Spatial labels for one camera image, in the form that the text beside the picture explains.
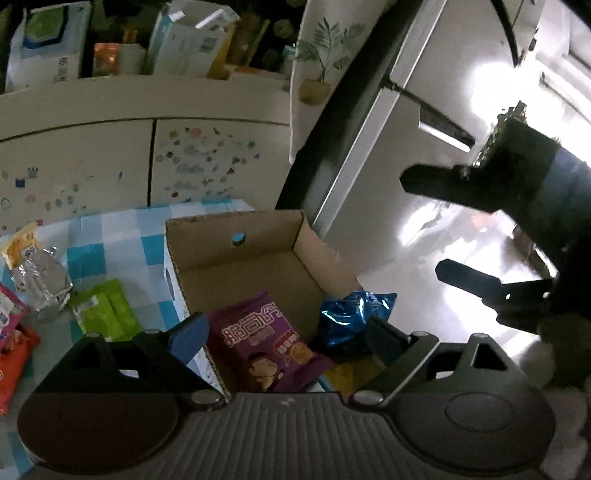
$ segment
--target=cartoon boy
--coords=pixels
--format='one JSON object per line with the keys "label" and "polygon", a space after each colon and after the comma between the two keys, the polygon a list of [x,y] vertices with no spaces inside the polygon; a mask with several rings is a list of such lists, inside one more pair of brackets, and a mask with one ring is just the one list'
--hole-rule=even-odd
{"label": "cartoon boy", "polygon": [[261,384],[263,392],[272,389],[283,377],[277,364],[266,353],[253,353],[248,357],[249,373]]}

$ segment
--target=yellow package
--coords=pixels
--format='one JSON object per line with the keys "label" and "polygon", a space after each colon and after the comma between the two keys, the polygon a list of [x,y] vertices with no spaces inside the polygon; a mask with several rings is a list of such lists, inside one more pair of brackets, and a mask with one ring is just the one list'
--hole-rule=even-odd
{"label": "yellow package", "polygon": [[41,248],[35,238],[37,223],[31,222],[15,233],[11,240],[0,249],[0,253],[6,259],[8,268],[17,268],[22,261],[36,250]]}

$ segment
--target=red snack package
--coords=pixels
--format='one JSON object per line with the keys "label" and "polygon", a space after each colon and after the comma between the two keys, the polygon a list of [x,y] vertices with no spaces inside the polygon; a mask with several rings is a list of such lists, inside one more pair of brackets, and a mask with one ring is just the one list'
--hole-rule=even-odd
{"label": "red snack package", "polygon": [[28,312],[29,307],[0,283],[0,352],[6,346],[11,332]]}
{"label": "red snack package", "polygon": [[10,335],[9,343],[0,353],[0,414],[6,416],[22,370],[40,338],[29,328],[19,325]]}
{"label": "red snack package", "polygon": [[333,366],[301,341],[266,291],[207,318],[207,347],[232,368],[237,390],[295,393]]}

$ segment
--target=blue and white tablecloth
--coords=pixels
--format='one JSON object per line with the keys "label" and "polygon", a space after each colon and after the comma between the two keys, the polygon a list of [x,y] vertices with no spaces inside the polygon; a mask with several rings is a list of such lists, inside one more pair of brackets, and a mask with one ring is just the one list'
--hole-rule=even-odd
{"label": "blue and white tablecloth", "polygon": [[[58,248],[75,290],[118,278],[143,327],[167,330],[179,319],[163,274],[164,222],[169,218],[237,210],[252,208],[242,200],[220,200],[125,210],[42,226],[37,230],[37,238],[41,245]],[[0,261],[0,272],[2,283],[14,289],[4,259]],[[41,343],[25,368],[8,417],[0,417],[0,480],[17,479],[30,469],[18,439],[18,412],[35,386],[82,336],[69,310],[50,323],[32,326],[41,336]]]}

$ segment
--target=purple snack bag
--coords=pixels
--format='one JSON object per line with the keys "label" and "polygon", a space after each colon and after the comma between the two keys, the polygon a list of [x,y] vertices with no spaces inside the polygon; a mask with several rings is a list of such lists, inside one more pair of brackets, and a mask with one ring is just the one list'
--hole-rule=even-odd
{"label": "purple snack bag", "polygon": [[207,318],[207,347],[232,369],[237,390],[295,393],[333,366],[301,341],[266,291]]}

